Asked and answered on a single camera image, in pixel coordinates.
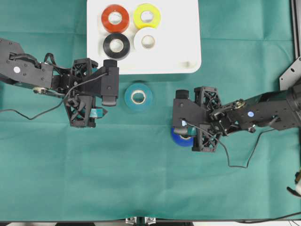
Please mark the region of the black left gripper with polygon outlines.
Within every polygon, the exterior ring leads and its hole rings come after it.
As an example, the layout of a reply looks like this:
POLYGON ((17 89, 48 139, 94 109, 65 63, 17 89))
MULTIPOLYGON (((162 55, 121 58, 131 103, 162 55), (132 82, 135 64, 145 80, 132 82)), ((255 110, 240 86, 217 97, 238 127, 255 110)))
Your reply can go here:
POLYGON ((54 67, 54 72, 57 72, 53 75, 51 89, 66 96, 63 104, 70 126, 94 128, 95 119, 102 118, 108 111, 102 107, 95 107, 95 97, 84 93, 83 82, 92 79, 93 69, 98 67, 98 63, 84 58, 75 60, 71 68, 63 68, 51 58, 50 64, 54 67))

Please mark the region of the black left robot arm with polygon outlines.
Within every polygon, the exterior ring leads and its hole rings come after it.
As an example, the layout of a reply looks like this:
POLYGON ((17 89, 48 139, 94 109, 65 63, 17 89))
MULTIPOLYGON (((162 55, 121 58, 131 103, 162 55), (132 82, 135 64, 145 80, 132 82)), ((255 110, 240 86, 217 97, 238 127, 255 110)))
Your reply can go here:
POLYGON ((44 61, 24 52, 17 42, 0 40, 0 80, 3 83, 31 89, 36 94, 56 97, 60 102, 35 116, 22 115, 34 120, 60 106, 64 106, 69 124, 76 128, 94 128, 96 120, 107 114, 103 107, 96 106, 96 98, 104 106, 115 103, 102 86, 110 87, 109 78, 117 75, 116 61, 105 60, 101 68, 90 58, 74 60, 72 67, 56 64, 54 55, 47 53, 44 61))

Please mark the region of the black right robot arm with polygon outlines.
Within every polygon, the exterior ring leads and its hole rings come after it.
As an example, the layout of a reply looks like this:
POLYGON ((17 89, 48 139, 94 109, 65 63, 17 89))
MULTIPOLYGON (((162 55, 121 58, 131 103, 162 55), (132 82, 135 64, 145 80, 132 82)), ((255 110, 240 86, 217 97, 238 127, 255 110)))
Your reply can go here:
POLYGON ((218 91, 211 87, 194 89, 201 117, 193 139, 193 151, 214 152, 222 136, 239 131, 255 132, 255 127, 278 131, 301 126, 301 86, 274 91, 222 105, 218 91))

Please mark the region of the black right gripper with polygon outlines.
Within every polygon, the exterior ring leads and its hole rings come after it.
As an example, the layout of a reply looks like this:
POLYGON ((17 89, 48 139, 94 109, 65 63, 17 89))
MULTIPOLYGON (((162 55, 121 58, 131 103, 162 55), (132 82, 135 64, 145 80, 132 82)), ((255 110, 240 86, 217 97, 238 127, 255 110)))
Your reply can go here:
POLYGON ((210 113, 222 106, 217 88, 198 87, 194 89, 195 103, 200 106, 201 115, 195 127, 187 128, 187 135, 194 136, 192 150, 195 152, 215 152, 221 136, 238 130, 238 125, 225 113, 212 118, 210 113))

